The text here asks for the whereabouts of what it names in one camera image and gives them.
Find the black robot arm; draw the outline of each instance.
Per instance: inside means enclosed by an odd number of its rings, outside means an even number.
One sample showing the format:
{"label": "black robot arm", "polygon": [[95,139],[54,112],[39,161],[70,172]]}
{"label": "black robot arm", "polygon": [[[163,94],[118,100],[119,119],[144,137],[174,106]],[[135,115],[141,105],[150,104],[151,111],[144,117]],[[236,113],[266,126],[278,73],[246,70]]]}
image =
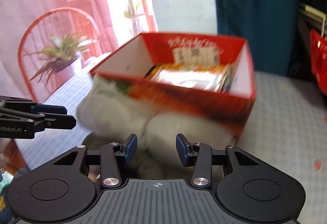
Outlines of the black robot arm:
{"label": "black robot arm", "polygon": [[48,129],[73,129],[76,119],[63,106],[0,96],[0,138],[33,139]]}

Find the red chair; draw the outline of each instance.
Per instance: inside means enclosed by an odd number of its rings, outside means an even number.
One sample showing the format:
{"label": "red chair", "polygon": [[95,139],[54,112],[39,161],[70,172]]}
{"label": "red chair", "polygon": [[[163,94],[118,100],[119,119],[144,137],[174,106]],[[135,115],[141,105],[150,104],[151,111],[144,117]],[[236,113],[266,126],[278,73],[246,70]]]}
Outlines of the red chair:
{"label": "red chair", "polygon": [[40,77],[31,80],[45,63],[39,59],[39,54],[33,53],[53,45],[47,35],[54,34],[64,38],[77,31],[81,35],[87,36],[88,39],[96,40],[95,43],[88,46],[88,51],[82,54],[82,64],[90,57],[99,57],[102,54],[99,44],[99,29],[93,18],[78,8],[63,7],[54,9],[39,17],[26,30],[18,48],[18,63],[24,82],[34,101],[45,102],[72,76],[72,70],[70,68],[70,73],[65,75],[68,79],[58,78],[61,71],[51,76],[48,82],[46,82],[45,77],[41,78],[41,80]]}

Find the red box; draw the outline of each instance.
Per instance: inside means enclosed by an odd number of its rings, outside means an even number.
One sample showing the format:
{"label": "red box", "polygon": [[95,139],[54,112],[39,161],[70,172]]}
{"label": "red box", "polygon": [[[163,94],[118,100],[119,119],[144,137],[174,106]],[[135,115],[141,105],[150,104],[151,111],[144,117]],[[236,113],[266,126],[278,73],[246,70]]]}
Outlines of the red box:
{"label": "red box", "polygon": [[[177,87],[145,77],[154,65],[176,62],[176,48],[186,52],[200,48],[203,53],[217,50],[216,61],[234,64],[230,90],[219,93]],[[157,112],[177,111],[210,118],[228,127],[236,137],[242,134],[256,96],[249,45],[239,37],[141,33],[99,62],[90,73],[116,81],[127,95]]]}

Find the round button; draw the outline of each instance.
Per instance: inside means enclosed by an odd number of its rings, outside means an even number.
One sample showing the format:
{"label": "round button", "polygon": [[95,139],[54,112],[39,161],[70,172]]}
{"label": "round button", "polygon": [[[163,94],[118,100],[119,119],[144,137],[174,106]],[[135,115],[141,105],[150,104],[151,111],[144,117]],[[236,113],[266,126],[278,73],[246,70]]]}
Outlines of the round button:
{"label": "round button", "polygon": [[244,191],[256,200],[270,201],[280,197],[282,187],[272,180],[255,179],[244,185]]}
{"label": "round button", "polygon": [[198,186],[205,186],[209,183],[209,180],[206,178],[195,178],[193,183]]}
{"label": "round button", "polygon": [[106,178],[103,180],[103,184],[107,185],[107,186],[114,186],[117,185],[119,183],[119,180],[116,178]]}
{"label": "round button", "polygon": [[68,185],[58,179],[44,179],[34,183],[29,191],[36,199],[50,201],[64,196]]}

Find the blue gripper pad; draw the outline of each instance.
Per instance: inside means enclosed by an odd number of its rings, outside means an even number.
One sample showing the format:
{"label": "blue gripper pad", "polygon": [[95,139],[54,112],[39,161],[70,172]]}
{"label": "blue gripper pad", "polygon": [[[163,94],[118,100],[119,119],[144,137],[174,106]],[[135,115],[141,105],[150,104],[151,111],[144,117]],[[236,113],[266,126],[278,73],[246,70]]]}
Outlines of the blue gripper pad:
{"label": "blue gripper pad", "polygon": [[182,165],[187,166],[189,157],[187,155],[186,145],[184,145],[179,136],[176,136],[176,150],[178,152],[179,159],[182,162]]}
{"label": "blue gripper pad", "polygon": [[137,136],[133,137],[130,143],[126,146],[126,154],[124,156],[125,166],[129,166],[133,160],[137,149]]}
{"label": "blue gripper pad", "polygon": [[39,112],[53,113],[53,114],[67,114],[67,109],[64,106],[44,105],[44,104],[37,104],[31,108],[31,113],[37,114]]}

